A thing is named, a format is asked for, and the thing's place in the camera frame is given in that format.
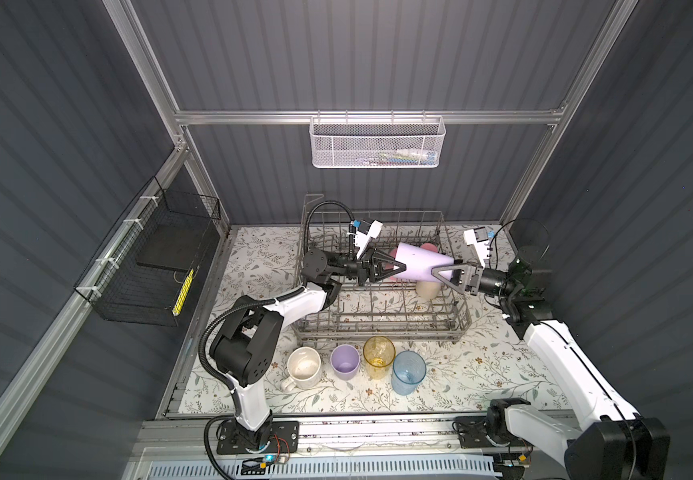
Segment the beige plastic cup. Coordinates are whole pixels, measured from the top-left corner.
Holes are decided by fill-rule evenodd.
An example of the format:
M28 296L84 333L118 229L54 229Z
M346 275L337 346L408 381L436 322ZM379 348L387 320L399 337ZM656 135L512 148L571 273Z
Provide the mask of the beige plastic cup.
M418 281L415 284L415 292L417 296L424 301L434 300L442 290L442 284L431 281Z

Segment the large lilac plastic cup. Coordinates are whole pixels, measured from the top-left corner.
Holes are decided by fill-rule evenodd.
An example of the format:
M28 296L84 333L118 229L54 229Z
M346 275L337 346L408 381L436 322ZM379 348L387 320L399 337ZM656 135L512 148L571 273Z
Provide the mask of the large lilac plastic cup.
M405 270L400 272L398 268L395 268L392 277L403 281L440 283L440 280L432 275L432 269L448 267L454 264L452 257L407 243L398 244L394 259L404 264Z

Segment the yellow transparent cup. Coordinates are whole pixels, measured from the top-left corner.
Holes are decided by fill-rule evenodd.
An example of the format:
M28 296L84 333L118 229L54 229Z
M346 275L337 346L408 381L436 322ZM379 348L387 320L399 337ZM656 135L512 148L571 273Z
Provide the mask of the yellow transparent cup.
M372 336L362 348L367 375L372 380L382 379L390 374L396 356L393 342L385 336Z

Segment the blue transparent cup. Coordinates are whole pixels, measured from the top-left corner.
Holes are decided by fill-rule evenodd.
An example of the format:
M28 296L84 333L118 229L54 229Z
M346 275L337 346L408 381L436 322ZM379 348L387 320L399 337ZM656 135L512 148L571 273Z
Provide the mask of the blue transparent cup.
M426 378L425 360L415 351L402 351L392 363L391 387L401 396L412 394Z

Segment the white ceramic mug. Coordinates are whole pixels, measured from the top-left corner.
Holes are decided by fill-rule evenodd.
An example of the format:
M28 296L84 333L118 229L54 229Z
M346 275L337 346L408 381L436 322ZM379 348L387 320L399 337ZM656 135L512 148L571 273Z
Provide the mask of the white ceramic mug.
M288 377L280 383L283 392L314 388L322 380L322 358L314 348L300 347L290 354L286 371Z

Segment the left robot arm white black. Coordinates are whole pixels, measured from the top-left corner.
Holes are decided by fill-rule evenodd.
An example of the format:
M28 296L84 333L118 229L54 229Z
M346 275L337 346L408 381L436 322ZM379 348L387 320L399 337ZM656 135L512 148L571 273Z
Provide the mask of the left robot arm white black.
M346 214L349 244L344 253L310 244L314 214L328 206ZM342 278L364 286L406 270L405 264L370 245L382 228L378 220L357 218L340 201L322 200L314 204L304 216L300 286L264 300L242 296L208 323L198 341L198 361L206 373L228 388L234 402L234 424L244 434L260 436L270 433L272 428L272 410L266 402L262 380L272 364L282 330L336 303Z

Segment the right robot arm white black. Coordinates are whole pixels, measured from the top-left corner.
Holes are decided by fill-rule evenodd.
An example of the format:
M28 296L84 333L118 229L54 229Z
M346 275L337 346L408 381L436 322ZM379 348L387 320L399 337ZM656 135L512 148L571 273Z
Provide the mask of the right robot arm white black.
M556 420L519 398L496 399L484 421L496 446L524 440L564 467L571 479L662 479L670 435L663 423L645 418L604 378L557 320L544 298L552 276L547 251L518 249L508 268L446 259L428 266L437 281L461 294L492 297L517 337L543 362L567 398L577 426Z

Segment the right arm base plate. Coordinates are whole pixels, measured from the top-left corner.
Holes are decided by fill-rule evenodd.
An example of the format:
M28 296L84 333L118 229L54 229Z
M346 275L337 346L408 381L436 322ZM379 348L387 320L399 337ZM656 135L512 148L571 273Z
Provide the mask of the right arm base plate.
M507 448L522 447L532 451L534 446L524 439L509 433L504 424L488 420L485 416L457 416L451 424L462 448Z

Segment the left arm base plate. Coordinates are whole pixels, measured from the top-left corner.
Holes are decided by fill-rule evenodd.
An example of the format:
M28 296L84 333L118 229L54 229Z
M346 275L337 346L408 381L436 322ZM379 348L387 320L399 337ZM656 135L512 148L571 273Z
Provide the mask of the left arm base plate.
M296 453L300 438L300 424L297 421L272 420L264 423L260 430L250 431L230 419L218 427L218 455Z

